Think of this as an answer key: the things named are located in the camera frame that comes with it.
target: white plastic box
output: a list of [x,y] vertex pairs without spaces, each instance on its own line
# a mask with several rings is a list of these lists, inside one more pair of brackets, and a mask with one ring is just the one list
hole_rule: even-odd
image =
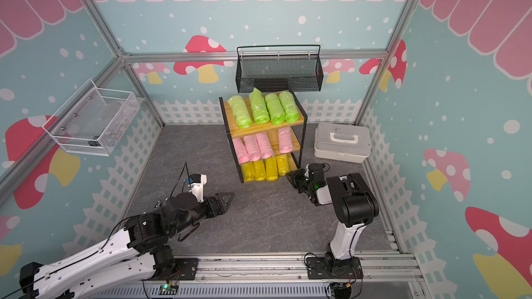
[[367,127],[320,123],[314,138],[314,156],[338,161],[362,163],[371,153]]

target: shelf rack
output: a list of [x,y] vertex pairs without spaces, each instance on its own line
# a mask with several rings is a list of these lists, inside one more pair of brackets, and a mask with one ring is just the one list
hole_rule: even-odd
[[[292,91],[292,89],[288,88],[288,91],[292,93],[292,95],[294,96],[294,100],[297,104],[297,108],[299,111],[299,119],[297,119],[295,123],[284,122],[280,125],[274,125],[271,123],[271,121],[269,121],[267,123],[262,123],[259,125],[258,123],[254,122],[248,128],[239,128],[237,126],[235,116],[233,116],[231,112],[231,107],[229,106],[227,102],[223,101],[222,97],[220,97],[220,108],[222,109],[223,124],[225,125],[225,128],[226,128],[227,140],[229,141],[229,146],[231,147],[231,152],[233,155],[233,159],[235,160],[236,169],[238,171],[238,176],[240,177],[241,183],[244,183],[244,176],[242,175],[241,165],[238,163],[238,158],[236,157],[235,146],[232,142],[232,139],[237,138],[237,137],[244,137],[247,135],[253,135],[253,134],[257,134],[261,132],[266,132],[268,134],[268,138],[270,140],[270,144],[273,149],[273,152],[275,156],[277,156],[281,154],[279,152],[279,141],[278,141],[278,136],[277,136],[277,129],[289,126],[291,130],[291,135],[292,135],[292,143],[294,144],[294,149],[290,152],[292,156],[291,161],[294,162],[294,164],[291,164],[291,165],[292,166],[295,165],[297,168],[301,167],[301,157],[303,155],[303,144],[305,142],[307,115],[306,115],[305,110],[301,106],[301,103],[299,102],[296,95]],[[249,114],[253,116],[251,112],[251,105],[249,103],[249,98],[244,98],[244,100],[246,102],[247,110]],[[301,139],[296,136],[294,130],[292,129],[292,126],[297,126],[297,125],[303,125]],[[299,151],[299,157],[296,157],[294,155],[294,152],[296,151]]]

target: wall-mounted basket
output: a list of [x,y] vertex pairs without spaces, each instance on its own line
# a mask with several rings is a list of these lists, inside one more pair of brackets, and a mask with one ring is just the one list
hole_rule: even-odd
[[[43,129],[66,152],[109,156],[139,109],[133,92],[97,88],[88,80]],[[65,115],[57,119],[58,114]]]
[[321,90],[319,45],[261,45],[236,50],[239,93],[250,93],[254,87],[262,92]]

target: plastic bag roll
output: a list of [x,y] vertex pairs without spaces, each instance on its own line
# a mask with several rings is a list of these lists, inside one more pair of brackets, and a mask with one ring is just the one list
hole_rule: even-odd
[[270,121],[270,114],[268,113],[266,102],[260,90],[253,88],[253,91],[249,94],[249,103],[251,104],[253,120],[256,123],[267,123]]
[[248,128],[252,125],[253,121],[247,110],[246,102],[242,96],[236,95],[227,100],[233,116],[235,116],[236,124],[240,128]]
[[277,161],[275,157],[266,158],[266,180],[272,182],[279,178],[277,174]]
[[261,152],[255,135],[244,136],[244,145],[246,146],[247,155],[251,162],[261,159]]
[[250,182],[255,178],[255,168],[253,167],[253,163],[248,162],[241,165],[242,167],[242,175],[244,176],[245,182]]
[[277,161],[277,170],[279,172],[279,176],[284,176],[289,172],[288,169],[288,157],[286,154],[281,154],[275,156]]
[[299,112],[297,111],[297,104],[292,93],[289,91],[281,91],[279,93],[279,101],[285,111],[286,122],[295,123],[299,119]]
[[261,157],[263,159],[270,158],[273,156],[273,149],[268,138],[268,133],[262,132],[255,135],[257,138],[257,143],[259,144],[259,150],[261,152]]
[[266,168],[262,160],[253,162],[253,167],[255,168],[255,181],[262,182],[266,179]]
[[266,101],[268,112],[270,113],[271,123],[274,125],[284,123],[286,115],[283,106],[279,101],[279,96],[277,96],[277,94],[268,94],[264,100]]
[[246,147],[242,143],[239,137],[233,139],[233,145],[235,146],[236,158],[240,164],[249,162],[249,156],[247,155]]
[[292,143],[292,129],[290,127],[283,127],[277,130],[279,137],[279,152],[285,154],[294,149],[294,144]]

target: wooden shelf board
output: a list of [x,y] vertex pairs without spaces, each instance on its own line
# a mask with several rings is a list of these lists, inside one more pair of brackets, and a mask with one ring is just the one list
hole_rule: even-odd
[[[249,103],[249,97],[244,98],[244,101],[246,102],[247,110],[249,112],[249,115],[251,116],[251,119],[253,120],[253,113],[251,112],[251,104]],[[270,120],[269,122],[262,123],[260,125],[258,123],[253,122],[253,124],[251,126],[249,126],[248,128],[239,128],[238,125],[236,124],[236,119],[235,119],[235,116],[232,114],[232,110],[231,110],[231,107],[229,106],[229,103],[224,102],[223,103],[223,107],[226,110],[227,124],[229,126],[229,131],[231,133],[231,136],[233,138],[240,137],[240,136],[257,134],[257,133],[266,132],[266,131],[269,131],[269,130],[275,130],[275,132],[277,132],[276,131],[277,128],[301,125],[302,123],[305,122],[305,117],[301,113],[301,110],[298,108],[297,112],[299,112],[299,118],[297,119],[297,121],[295,123],[284,122],[284,123],[281,123],[280,125],[274,125],[274,124],[271,123],[271,120]]]

